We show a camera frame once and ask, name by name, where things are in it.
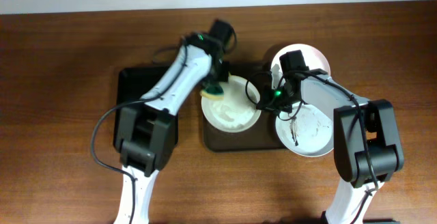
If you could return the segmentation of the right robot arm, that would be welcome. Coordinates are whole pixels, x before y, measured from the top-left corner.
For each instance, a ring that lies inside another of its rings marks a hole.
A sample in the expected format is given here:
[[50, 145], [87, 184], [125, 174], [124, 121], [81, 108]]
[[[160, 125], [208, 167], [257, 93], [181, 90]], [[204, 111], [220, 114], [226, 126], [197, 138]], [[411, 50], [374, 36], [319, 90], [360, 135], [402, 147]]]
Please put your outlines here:
[[279, 64], [279, 80], [263, 90], [256, 108], [280, 115], [299, 102], [314, 106], [333, 122], [330, 139], [341, 179], [320, 220], [366, 223], [364, 216], [373, 197], [404, 166], [393, 105], [353, 94], [327, 71], [311, 69], [300, 50], [282, 54]]

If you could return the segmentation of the green yellow sponge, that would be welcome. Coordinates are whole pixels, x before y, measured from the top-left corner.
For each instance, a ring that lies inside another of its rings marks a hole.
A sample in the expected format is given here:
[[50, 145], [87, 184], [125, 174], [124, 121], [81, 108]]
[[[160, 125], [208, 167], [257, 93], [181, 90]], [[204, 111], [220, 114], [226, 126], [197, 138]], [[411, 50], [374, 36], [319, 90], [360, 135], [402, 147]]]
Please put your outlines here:
[[201, 91], [200, 95], [203, 98], [210, 100], [222, 100], [224, 99], [224, 91], [219, 83], [206, 83]]

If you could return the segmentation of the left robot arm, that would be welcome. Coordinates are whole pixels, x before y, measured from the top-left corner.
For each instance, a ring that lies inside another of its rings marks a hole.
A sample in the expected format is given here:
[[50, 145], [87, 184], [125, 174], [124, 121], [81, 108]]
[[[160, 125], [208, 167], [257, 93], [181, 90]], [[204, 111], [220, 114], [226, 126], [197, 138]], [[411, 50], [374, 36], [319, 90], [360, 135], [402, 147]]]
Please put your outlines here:
[[207, 32], [183, 37], [166, 73], [117, 112], [114, 147], [124, 182], [116, 223], [148, 223], [154, 183], [178, 142], [178, 111], [197, 85], [202, 96], [223, 99], [220, 84], [229, 78], [223, 57], [233, 49], [230, 42], [236, 42], [236, 34], [223, 20], [215, 20]]

